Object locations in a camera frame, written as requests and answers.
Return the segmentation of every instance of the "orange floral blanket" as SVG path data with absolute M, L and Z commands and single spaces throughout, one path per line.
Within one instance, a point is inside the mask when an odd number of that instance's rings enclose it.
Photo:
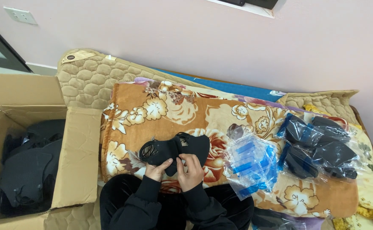
M 112 99 L 102 124 L 101 171 L 107 182 L 118 174 L 145 173 L 145 163 L 138 157 L 144 143 L 152 139 L 171 139 L 179 132 L 210 139 L 210 152 L 204 165 L 204 187 L 227 183 L 222 155 L 231 141 L 228 130 L 241 126 L 260 138 L 276 143 L 279 151 L 284 141 L 275 139 L 286 114 L 301 112 L 232 100 L 189 97 L 174 92 L 135 84 L 115 84 Z M 161 192 L 179 193 L 177 174 L 163 176 Z M 279 174 L 272 193 L 252 194 L 255 206 L 295 217 L 350 217 L 356 212 L 356 183 L 327 179 L 314 184 Z

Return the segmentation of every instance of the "black jacket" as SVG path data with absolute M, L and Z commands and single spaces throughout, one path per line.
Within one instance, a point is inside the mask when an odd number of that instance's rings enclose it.
M 137 192 L 112 216 L 110 230 L 149 230 L 158 221 L 161 204 L 157 202 L 161 183 L 143 177 Z M 226 210 L 213 197 L 208 197 L 202 183 L 182 193 L 189 206 L 186 215 L 199 230 L 237 230 L 225 217 Z

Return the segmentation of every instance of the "cardboard box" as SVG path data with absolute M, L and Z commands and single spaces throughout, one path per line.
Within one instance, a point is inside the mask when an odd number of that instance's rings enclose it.
M 101 112 L 67 108 L 56 77 L 0 75 L 0 159 L 9 131 L 22 132 L 43 120 L 66 119 L 51 209 L 15 218 L 0 216 L 0 230 L 89 229 L 89 209 L 97 199 Z

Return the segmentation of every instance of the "wall switch plate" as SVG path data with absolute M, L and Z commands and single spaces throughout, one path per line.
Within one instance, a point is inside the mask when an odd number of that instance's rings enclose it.
M 33 18 L 33 15 L 29 11 L 10 7 L 3 8 L 5 9 L 6 13 L 9 14 L 9 17 L 11 17 L 15 21 L 29 24 L 37 24 L 35 19 Z

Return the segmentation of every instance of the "black pants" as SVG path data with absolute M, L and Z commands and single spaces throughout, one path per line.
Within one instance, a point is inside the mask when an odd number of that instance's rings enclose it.
M 128 174 L 116 175 L 106 183 L 100 195 L 102 230 L 107 230 L 112 215 L 124 206 L 125 201 L 137 191 L 140 184 L 140 179 Z M 251 197 L 240 201 L 230 185 L 206 188 L 205 192 L 227 210 L 226 217 L 234 222 L 239 230 L 249 228 L 254 212 L 254 202 Z M 161 203 L 162 208 L 158 215 L 156 228 L 158 230 L 185 230 L 187 220 L 185 207 L 187 204 L 183 195 L 159 193 L 158 202 Z

